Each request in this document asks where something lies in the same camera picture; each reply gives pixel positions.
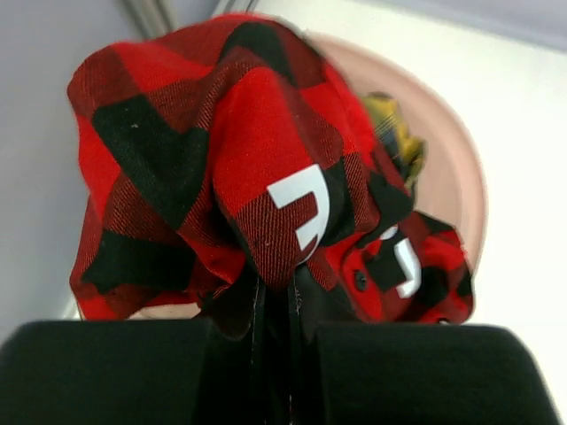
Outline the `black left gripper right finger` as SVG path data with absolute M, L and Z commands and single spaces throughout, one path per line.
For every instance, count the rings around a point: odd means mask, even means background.
M 305 265 L 296 269 L 288 285 L 288 311 L 290 419 L 292 424 L 312 424 L 321 408 L 315 331 L 325 323 L 357 322 L 359 318 L 341 286 L 326 290 Z

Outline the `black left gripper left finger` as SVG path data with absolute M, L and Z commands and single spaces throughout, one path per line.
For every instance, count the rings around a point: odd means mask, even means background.
M 246 272 L 205 309 L 214 325 L 199 383 L 200 424 L 265 422 L 265 296 L 265 285 Z

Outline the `yellow plaid shirt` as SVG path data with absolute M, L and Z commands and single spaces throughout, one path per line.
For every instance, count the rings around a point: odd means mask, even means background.
M 362 97 L 361 102 L 370 117 L 377 139 L 384 146 L 413 197 L 425 162 L 425 140 L 411 133 L 399 102 L 390 95 L 372 92 Z

